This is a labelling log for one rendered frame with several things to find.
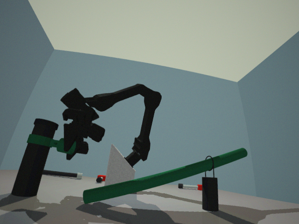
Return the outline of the long green pipe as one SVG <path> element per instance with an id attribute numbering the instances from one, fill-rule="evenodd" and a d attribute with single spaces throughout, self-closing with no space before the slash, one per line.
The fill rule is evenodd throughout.
<path id="1" fill-rule="evenodd" d="M 102 201 L 114 197 L 147 190 L 153 187 L 165 185 L 170 182 L 181 180 L 205 171 L 209 171 L 214 164 L 214 168 L 234 162 L 247 156 L 245 148 L 240 148 L 225 154 L 186 165 L 180 168 L 172 169 L 155 175 L 145 176 L 139 179 L 133 179 L 108 186 L 84 190 L 83 201 L 85 204 Z"/>

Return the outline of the black cylindrical post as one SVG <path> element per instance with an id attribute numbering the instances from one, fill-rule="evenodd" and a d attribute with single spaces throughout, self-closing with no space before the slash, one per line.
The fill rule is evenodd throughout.
<path id="1" fill-rule="evenodd" d="M 35 119 L 32 134 L 54 138 L 59 124 Z M 37 195 L 50 147 L 28 143 L 11 194 L 21 197 Z"/>

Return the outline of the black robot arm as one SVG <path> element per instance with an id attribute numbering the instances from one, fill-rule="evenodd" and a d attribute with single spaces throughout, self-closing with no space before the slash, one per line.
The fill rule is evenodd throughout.
<path id="1" fill-rule="evenodd" d="M 145 112 L 142 121 L 142 127 L 140 135 L 135 138 L 134 145 L 132 147 L 133 152 L 129 154 L 124 159 L 133 166 L 140 160 L 147 160 L 148 153 L 150 151 L 150 130 L 152 126 L 152 121 L 154 117 L 155 110 L 159 106 L 162 95 L 146 87 L 143 84 L 135 84 L 133 86 L 124 88 L 120 91 L 113 93 L 103 93 L 97 94 L 90 98 L 85 98 L 79 93 L 75 88 L 74 90 L 66 93 L 61 101 L 68 107 L 72 109 L 83 110 L 92 119 L 88 120 L 84 126 L 84 129 L 88 131 L 88 135 L 84 137 L 87 139 L 89 136 L 92 140 L 100 142 L 105 134 L 105 129 L 91 120 L 96 120 L 99 118 L 96 111 L 92 108 L 96 108 L 98 111 L 103 112 L 108 108 L 112 107 L 115 103 L 127 99 L 135 95 L 142 95 L 144 97 Z M 86 105 L 86 103 L 89 105 Z"/>

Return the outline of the dark green band with end cup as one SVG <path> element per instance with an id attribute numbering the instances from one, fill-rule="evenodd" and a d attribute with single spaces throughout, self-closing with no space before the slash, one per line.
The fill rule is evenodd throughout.
<path id="1" fill-rule="evenodd" d="M 56 147 L 58 152 L 62 152 L 65 154 L 73 154 L 76 148 L 76 141 L 75 141 L 72 147 L 70 148 L 70 150 L 68 152 L 65 152 L 64 138 L 61 138 L 60 140 L 54 140 L 52 138 L 48 138 L 40 135 L 34 135 L 34 134 L 29 134 L 27 143 L 40 144 L 48 147 Z"/>

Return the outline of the black rod with white tip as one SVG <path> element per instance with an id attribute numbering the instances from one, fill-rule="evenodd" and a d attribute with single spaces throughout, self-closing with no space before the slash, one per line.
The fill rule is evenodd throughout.
<path id="1" fill-rule="evenodd" d="M 67 177 L 75 177 L 77 179 L 82 179 L 83 173 L 66 173 L 66 172 L 58 172 L 51 170 L 43 170 L 43 174 L 45 175 L 55 175 L 55 176 L 67 176 Z"/>

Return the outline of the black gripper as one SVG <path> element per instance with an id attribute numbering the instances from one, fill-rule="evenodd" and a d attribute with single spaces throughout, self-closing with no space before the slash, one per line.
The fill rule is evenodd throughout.
<path id="1" fill-rule="evenodd" d="M 66 155 L 66 159 L 71 160 L 76 153 L 88 153 L 88 143 L 84 141 L 88 131 L 84 129 L 84 126 L 92 118 L 83 110 L 67 108 L 63 112 L 63 120 L 67 121 L 68 119 L 73 121 L 69 124 L 64 124 L 64 151 L 68 152 L 76 141 L 74 153 Z"/>

